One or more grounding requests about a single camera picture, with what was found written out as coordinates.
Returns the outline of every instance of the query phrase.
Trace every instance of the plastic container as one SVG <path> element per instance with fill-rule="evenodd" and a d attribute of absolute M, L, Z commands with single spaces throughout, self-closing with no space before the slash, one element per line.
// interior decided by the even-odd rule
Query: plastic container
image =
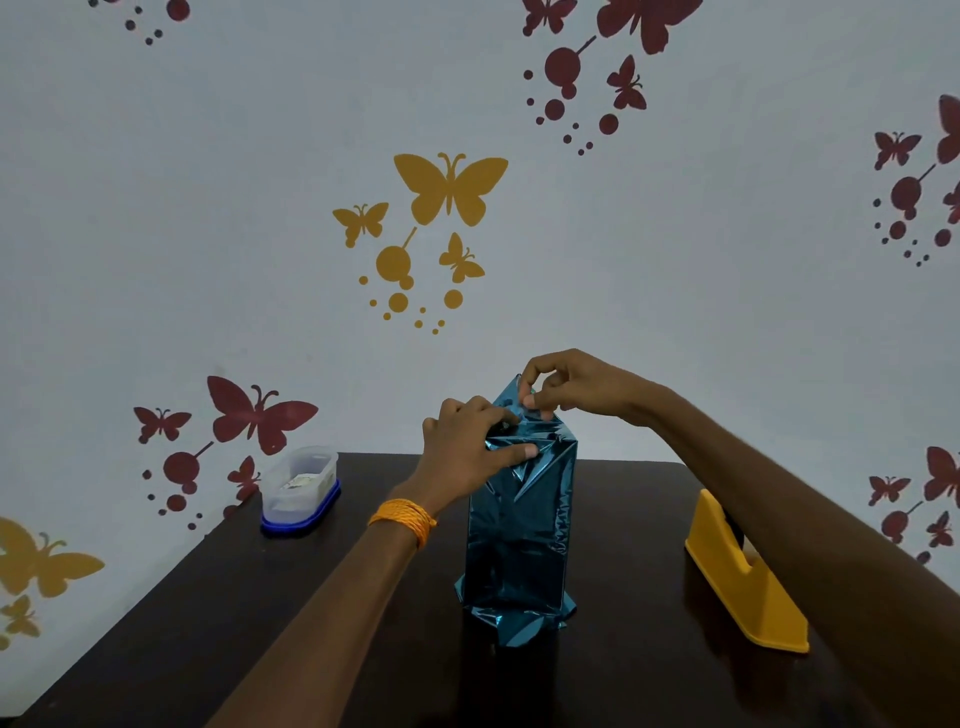
<path fill-rule="evenodd" d="M 264 529 L 290 532 L 313 525 L 340 495 L 337 452 L 295 449 L 263 476 L 260 493 Z"/>

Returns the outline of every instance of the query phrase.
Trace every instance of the orange thread bracelet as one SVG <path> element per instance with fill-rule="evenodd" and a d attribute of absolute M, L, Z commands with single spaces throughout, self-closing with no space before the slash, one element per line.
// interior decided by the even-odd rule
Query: orange thread bracelet
<path fill-rule="evenodd" d="M 367 525 L 372 525 L 377 521 L 403 523 L 417 536 L 417 550 L 424 547 L 427 536 L 430 535 L 430 529 L 437 525 L 437 522 L 430 518 L 429 513 L 420 508 L 414 501 L 406 498 L 394 498 L 381 503 Z"/>

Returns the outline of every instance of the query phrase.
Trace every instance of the yellow plastic stand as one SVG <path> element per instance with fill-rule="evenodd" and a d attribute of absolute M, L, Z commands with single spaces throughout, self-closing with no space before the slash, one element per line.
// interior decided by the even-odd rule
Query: yellow plastic stand
<path fill-rule="evenodd" d="M 723 508 L 706 490 L 684 545 L 747 639 L 772 649 L 810 651 L 806 618 L 762 559 L 747 562 Z"/>

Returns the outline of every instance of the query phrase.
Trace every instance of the blue metallic wrapping paper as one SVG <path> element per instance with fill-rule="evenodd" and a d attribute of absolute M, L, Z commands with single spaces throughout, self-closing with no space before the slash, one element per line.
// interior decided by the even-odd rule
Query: blue metallic wrapping paper
<path fill-rule="evenodd" d="M 520 418 L 492 430 L 487 448 L 533 443 L 540 454 L 504 468 L 470 497 L 467 568 L 455 589 L 464 608 L 497 630 L 501 646 L 560 629 L 577 606 L 564 591 L 577 440 L 517 401 L 519 376 L 494 402 Z"/>

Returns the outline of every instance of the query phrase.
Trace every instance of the transparent plastic box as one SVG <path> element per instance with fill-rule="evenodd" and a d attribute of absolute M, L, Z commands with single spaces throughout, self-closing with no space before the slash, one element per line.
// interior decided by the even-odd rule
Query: transparent plastic box
<path fill-rule="evenodd" d="M 337 484 L 337 452 L 299 448 L 270 468 L 260 480 L 263 519 L 276 524 L 307 521 Z"/>

